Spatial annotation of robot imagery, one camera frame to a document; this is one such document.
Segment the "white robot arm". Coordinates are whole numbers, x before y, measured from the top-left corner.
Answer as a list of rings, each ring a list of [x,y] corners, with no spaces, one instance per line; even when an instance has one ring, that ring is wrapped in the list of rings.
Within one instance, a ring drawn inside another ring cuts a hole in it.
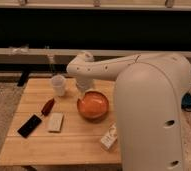
[[[143,53],[90,61],[77,55],[67,72],[78,80],[115,82],[114,114],[123,171],[186,171],[181,101],[191,64],[177,53]]]

